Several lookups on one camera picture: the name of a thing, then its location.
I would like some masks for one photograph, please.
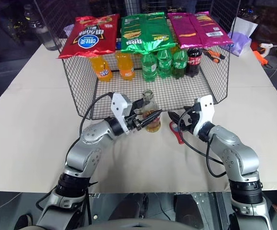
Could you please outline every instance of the cola bottle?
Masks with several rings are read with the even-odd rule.
[[[187,51],[188,62],[186,67],[186,75],[192,78],[199,73],[200,61],[202,58],[202,49],[190,48]]]

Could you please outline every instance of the table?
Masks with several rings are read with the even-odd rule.
[[[48,192],[78,137],[77,115],[57,52],[41,46],[0,98],[0,191]],[[213,123],[239,136],[260,159],[264,189],[277,189],[277,91],[251,51],[231,55],[228,97],[215,105]],[[119,138],[103,153],[91,192],[227,191],[227,177],[212,178],[205,158],[179,145],[162,113],[156,134]],[[206,144],[187,133],[196,148]],[[223,167],[211,163],[215,173]]]

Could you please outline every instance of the plastic bottle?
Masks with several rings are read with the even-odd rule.
[[[199,73],[202,50],[200,48],[191,48],[187,51],[188,64],[186,67],[186,75],[192,78]]]
[[[172,54],[170,49],[163,49],[157,53],[157,74],[161,78],[171,76]]]
[[[110,81],[113,78],[108,62],[104,60],[102,56],[91,57],[89,60],[100,81]]]
[[[158,105],[154,100],[153,92],[151,90],[145,90],[143,92],[143,118],[146,118],[152,112],[158,110]],[[150,133],[155,133],[161,127],[160,116],[158,116],[152,123],[146,126],[146,130]]]
[[[173,55],[172,76],[175,79],[184,77],[188,56],[184,49],[178,49]]]
[[[124,80],[132,81],[135,77],[134,64],[131,60],[130,54],[116,51],[116,59],[118,62],[119,73]]]
[[[44,25],[40,15],[33,9],[33,5],[26,4],[24,6],[25,12],[24,16],[29,22],[29,27],[36,34],[38,39],[43,43],[47,50],[57,50],[58,47],[55,45],[52,36],[50,35],[47,27]]]
[[[145,81],[156,79],[156,58],[153,54],[145,54],[142,57],[143,78]]]

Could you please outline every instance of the green soda bottle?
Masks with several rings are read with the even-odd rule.
[[[156,79],[156,58],[153,54],[145,54],[142,57],[143,78],[145,81]]]
[[[163,49],[157,53],[157,74],[161,78],[171,76],[172,54],[170,49]]]
[[[187,65],[187,52],[184,49],[178,49],[173,55],[172,76],[175,79],[184,77]]]

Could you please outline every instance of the orange soda bottle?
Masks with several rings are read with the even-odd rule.
[[[116,52],[115,56],[122,79],[132,81],[133,77],[135,77],[135,72],[130,54]]]
[[[110,81],[113,77],[109,64],[102,56],[89,58],[91,66],[100,81]]]

